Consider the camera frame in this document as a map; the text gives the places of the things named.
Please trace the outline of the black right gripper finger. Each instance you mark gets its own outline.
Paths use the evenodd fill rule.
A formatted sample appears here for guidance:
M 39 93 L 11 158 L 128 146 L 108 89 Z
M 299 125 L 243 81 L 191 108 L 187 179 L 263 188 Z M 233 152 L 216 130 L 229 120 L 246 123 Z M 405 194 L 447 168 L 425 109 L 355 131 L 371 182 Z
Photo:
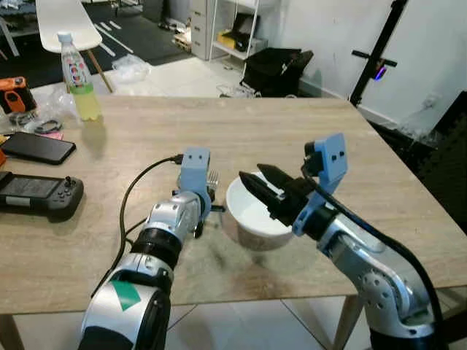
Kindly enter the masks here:
M 284 219 L 284 195 L 263 174 L 240 174 L 238 176 L 249 194 L 259 200 L 272 219 Z
M 284 193 L 304 192 L 303 178 L 293 178 L 280 167 L 270 166 L 270 164 L 257 164 L 257 168 L 267 182 L 273 184 L 277 189 L 283 190 Z

